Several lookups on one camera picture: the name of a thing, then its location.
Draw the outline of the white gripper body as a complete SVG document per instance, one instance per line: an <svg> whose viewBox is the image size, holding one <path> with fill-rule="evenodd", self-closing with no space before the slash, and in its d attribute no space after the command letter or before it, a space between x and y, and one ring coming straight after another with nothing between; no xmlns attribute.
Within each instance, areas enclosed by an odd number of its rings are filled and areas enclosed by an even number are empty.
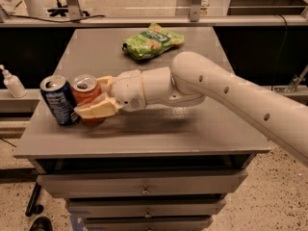
<svg viewBox="0 0 308 231"><path fill-rule="evenodd" d="M118 107L126 112L143 110L146 107L142 75L139 70L125 71L115 77L112 94Z"/></svg>

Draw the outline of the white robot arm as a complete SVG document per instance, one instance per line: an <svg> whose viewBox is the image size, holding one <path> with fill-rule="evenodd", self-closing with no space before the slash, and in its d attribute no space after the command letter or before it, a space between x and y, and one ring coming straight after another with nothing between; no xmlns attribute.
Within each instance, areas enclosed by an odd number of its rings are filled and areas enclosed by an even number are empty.
<svg viewBox="0 0 308 231"><path fill-rule="evenodd" d="M182 52L167 67L125 71L97 82L103 93L75 109L82 118L156 104L192 106L210 97L308 167L308 107L246 81L202 55Z"/></svg>

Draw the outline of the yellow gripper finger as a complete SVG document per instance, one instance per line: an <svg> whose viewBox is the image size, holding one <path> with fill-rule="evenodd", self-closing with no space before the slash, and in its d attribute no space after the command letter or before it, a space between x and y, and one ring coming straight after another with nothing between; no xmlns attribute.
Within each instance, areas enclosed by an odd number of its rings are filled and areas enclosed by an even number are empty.
<svg viewBox="0 0 308 231"><path fill-rule="evenodd" d="M97 78L97 82L103 92L111 93L114 79L113 76L103 76Z"/></svg>
<svg viewBox="0 0 308 231"><path fill-rule="evenodd" d="M83 119L114 116L120 106L114 97L107 93L100 94L97 98L87 104L77 106L74 111Z"/></svg>

